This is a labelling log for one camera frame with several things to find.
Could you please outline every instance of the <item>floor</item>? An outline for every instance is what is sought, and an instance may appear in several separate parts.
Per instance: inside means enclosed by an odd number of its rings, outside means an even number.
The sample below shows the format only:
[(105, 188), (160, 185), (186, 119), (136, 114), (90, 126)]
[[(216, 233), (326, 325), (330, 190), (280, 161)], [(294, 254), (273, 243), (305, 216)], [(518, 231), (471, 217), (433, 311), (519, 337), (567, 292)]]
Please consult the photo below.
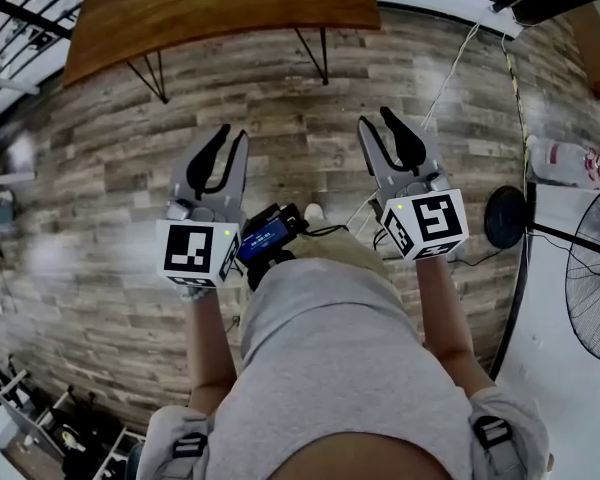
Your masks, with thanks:
[[(324, 87), (293, 32), (209, 40), (164, 52), (168, 105), (121, 67), (63, 90), (47, 84), (1, 131), (31, 134), (36, 182), (16, 188), (17, 231), (0, 263), (0, 355), (15, 354), (43, 388), (93, 391), (132, 429), (156, 408), (184, 403), (183, 308), (155, 275), (155, 219), (164, 213), (170, 169), (193, 137), (229, 122), (250, 137), (248, 215), (273, 202), (302, 210), (320, 203), (342, 223), (375, 188), (355, 126), (381, 122), (387, 105), (419, 123), (469, 27), (385, 10), (380, 32), (329, 32)], [(317, 34), (310, 44), (319, 48)], [(525, 31), (508, 45), (531, 133), (600, 145), (600, 102), (586, 89), (564, 19)], [(462, 190), (471, 231), (463, 258), (493, 250), (482, 231), (486, 201), (501, 185), (522, 185), (522, 131), (500, 38), (469, 43), (431, 120), (452, 183)], [(351, 223), (357, 231), (367, 212)], [(361, 240), (371, 243), (378, 226)], [(395, 255), (388, 244), (381, 250)], [(519, 249), (477, 267), (454, 264), (485, 367), (511, 307)], [(390, 261), (407, 312), (419, 322), (415, 272)], [(227, 328), (239, 312), (242, 280), (221, 291)], [(229, 333), (239, 343), (238, 329)]]
[(2, 454), (27, 480), (64, 479), (62, 465), (37, 446), (26, 447), (25, 436), (18, 433)]

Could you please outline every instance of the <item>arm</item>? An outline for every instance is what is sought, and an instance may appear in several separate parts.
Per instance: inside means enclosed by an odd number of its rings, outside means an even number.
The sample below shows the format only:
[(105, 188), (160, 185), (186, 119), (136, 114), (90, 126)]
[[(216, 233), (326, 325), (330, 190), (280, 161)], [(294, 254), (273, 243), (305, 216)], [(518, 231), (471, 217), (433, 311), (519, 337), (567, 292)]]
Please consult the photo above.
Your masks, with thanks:
[(473, 355), (473, 343), (444, 256), (416, 263), (427, 348), (470, 397), (493, 381)]
[(189, 407), (211, 415), (236, 381), (218, 294), (213, 291), (185, 311), (187, 362), (191, 379)]

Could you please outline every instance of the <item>fan base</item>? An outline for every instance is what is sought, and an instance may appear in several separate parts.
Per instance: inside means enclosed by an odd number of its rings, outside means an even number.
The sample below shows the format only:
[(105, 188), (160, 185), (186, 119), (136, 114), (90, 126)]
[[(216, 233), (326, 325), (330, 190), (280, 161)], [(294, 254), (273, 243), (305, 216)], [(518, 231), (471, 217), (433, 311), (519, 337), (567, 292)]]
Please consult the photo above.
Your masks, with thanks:
[(484, 212), (484, 232), (489, 243), (498, 249), (516, 245), (526, 226), (527, 202), (520, 190), (500, 187), (489, 198)]

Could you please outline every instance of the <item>gray shirt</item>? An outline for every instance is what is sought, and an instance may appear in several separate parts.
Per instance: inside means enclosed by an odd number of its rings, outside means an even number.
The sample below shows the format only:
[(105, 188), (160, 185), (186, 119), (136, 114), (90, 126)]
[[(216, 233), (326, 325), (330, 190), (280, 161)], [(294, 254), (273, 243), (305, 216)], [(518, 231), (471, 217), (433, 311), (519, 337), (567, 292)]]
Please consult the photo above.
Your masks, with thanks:
[(404, 440), (453, 478), (486, 478), (479, 471), (489, 465), (476, 465), (490, 461), (470, 425), (476, 413), (513, 427), (520, 478), (540, 478), (546, 466), (533, 404), (497, 388), (468, 400), (422, 347), (396, 290), (373, 272), (318, 259), (276, 266), (251, 300), (242, 354), (245, 369), (213, 419), (183, 408), (154, 415), (139, 479), (160, 477), (183, 418), (208, 433), (195, 479), (266, 479), (304, 446), (341, 432)]

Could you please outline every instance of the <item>black fan stand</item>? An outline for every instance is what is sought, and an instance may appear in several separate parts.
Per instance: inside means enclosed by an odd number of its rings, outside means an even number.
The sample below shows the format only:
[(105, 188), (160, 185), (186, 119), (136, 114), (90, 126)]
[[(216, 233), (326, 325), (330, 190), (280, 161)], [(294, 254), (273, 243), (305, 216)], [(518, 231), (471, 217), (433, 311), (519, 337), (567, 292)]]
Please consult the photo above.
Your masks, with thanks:
[(498, 249), (509, 249), (520, 241), (525, 228), (562, 238), (600, 254), (600, 244), (533, 222), (524, 194), (515, 187), (500, 187), (489, 198), (485, 209), (484, 231), (487, 239)]

